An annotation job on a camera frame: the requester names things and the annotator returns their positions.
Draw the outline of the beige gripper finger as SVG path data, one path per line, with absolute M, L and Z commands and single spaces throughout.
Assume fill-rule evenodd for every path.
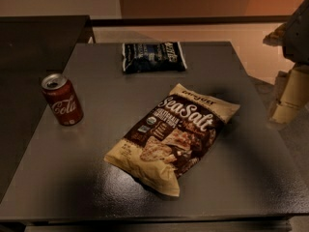
M 308 102 L 309 66 L 295 64 L 288 72 L 279 72 L 276 76 L 269 119 L 274 123 L 289 124 Z

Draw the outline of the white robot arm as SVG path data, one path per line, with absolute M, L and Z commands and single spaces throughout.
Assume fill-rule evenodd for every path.
M 294 66 L 279 72 L 275 79 L 274 101 L 269 106 L 268 120 L 287 125 L 309 102 L 309 0 L 304 0 L 286 23 L 263 39 L 270 46 L 281 46 L 283 56 Z

